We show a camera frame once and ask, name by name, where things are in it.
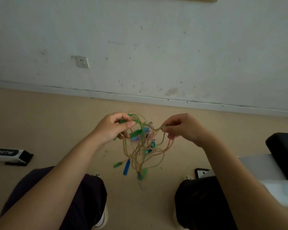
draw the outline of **beige floor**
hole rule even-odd
[[[154,126],[170,115],[189,112],[239,156],[269,153],[265,139],[275,132],[288,132],[288,118],[0,89],[0,147],[34,154],[27,167],[0,163],[0,210],[29,171],[57,164],[103,116],[130,110],[151,119]],[[141,189],[134,171],[123,176],[122,167],[113,169],[123,159],[122,142],[116,140],[96,154],[88,170],[100,172],[108,191],[105,229],[173,229],[171,212],[179,178],[193,174],[197,167],[210,168],[202,149],[178,138],[162,164],[149,170]]]

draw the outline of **right hand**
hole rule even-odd
[[[178,136],[192,141],[198,147],[203,147],[204,142],[211,133],[201,125],[196,118],[189,113],[178,114],[169,117],[161,127],[163,132],[169,133],[169,139],[175,139]]]

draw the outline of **wall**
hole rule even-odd
[[[0,87],[288,116],[288,0],[0,0]]]

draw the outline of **black pants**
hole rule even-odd
[[[215,176],[181,182],[175,194],[178,223],[190,230],[238,230]]]
[[[35,169],[21,179],[4,205],[0,216],[4,215],[52,169],[53,166]],[[106,201],[107,191],[104,182],[96,176],[86,174],[77,189],[60,229],[91,229],[101,219]]]

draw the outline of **electrical outlet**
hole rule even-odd
[[[88,65],[88,59],[84,56],[75,56],[76,58],[76,62],[77,62],[77,66],[80,68],[90,68],[90,66]]]

